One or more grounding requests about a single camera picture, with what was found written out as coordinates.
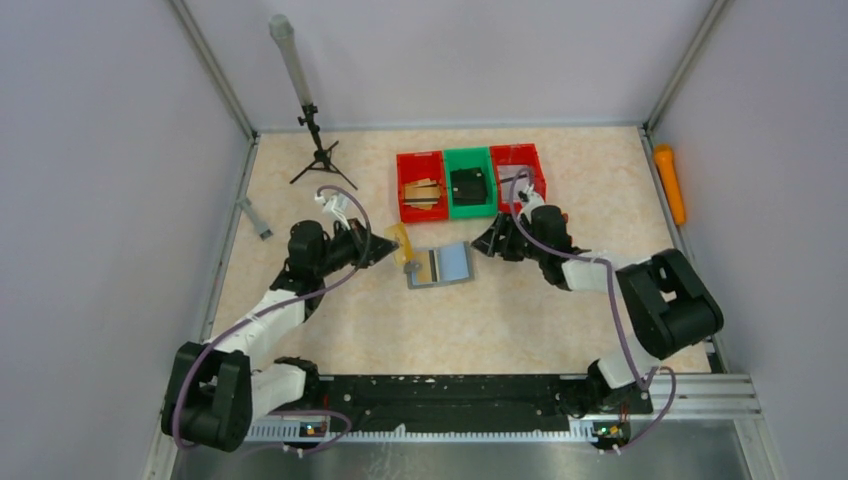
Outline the gold credit card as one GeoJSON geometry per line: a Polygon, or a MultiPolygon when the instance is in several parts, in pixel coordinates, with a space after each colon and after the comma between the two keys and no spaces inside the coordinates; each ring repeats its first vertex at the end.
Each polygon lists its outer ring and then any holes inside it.
{"type": "Polygon", "coordinates": [[[388,240],[393,241],[397,246],[392,253],[394,263],[399,267],[406,268],[414,260],[414,250],[405,224],[399,222],[386,227],[384,234],[388,240]]]}

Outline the grey card holder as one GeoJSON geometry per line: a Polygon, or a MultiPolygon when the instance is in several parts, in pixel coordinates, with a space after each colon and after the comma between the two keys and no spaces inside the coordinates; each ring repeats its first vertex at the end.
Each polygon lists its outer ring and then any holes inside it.
{"type": "Polygon", "coordinates": [[[415,249],[404,265],[410,290],[445,287],[475,279],[468,242],[457,242],[435,248],[415,249]]]}

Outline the white credit card black stripe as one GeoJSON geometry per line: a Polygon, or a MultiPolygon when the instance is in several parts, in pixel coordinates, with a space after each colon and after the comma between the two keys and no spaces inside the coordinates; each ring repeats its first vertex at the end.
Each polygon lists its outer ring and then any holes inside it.
{"type": "Polygon", "coordinates": [[[511,184],[515,184],[517,190],[531,184],[534,178],[532,168],[527,165],[499,165],[497,176],[500,186],[509,188],[511,184]]]}

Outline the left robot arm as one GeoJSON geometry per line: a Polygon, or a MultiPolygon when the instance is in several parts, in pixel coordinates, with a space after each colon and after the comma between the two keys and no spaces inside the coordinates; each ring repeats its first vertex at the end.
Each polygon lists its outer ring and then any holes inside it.
{"type": "Polygon", "coordinates": [[[256,420],[299,401],[316,380],[317,367],[306,360],[272,360],[277,343],[320,306],[330,290],[327,276],[366,269],[398,248],[357,219],[336,221],[331,232],[314,220],[296,223],[283,268],[260,301],[209,342],[186,342],[177,350],[162,433],[180,448],[232,452],[256,420]]]}

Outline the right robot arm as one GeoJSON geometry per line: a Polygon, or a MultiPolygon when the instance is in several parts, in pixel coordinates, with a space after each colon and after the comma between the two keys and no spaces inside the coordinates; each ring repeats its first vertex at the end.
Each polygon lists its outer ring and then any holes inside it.
{"type": "Polygon", "coordinates": [[[590,364],[568,394],[572,416],[608,411],[647,385],[667,358],[719,332],[724,315],[691,263],[670,248],[643,260],[576,246],[560,208],[500,213],[472,247],[504,261],[531,260],[550,285],[608,297],[618,347],[590,364]]]}

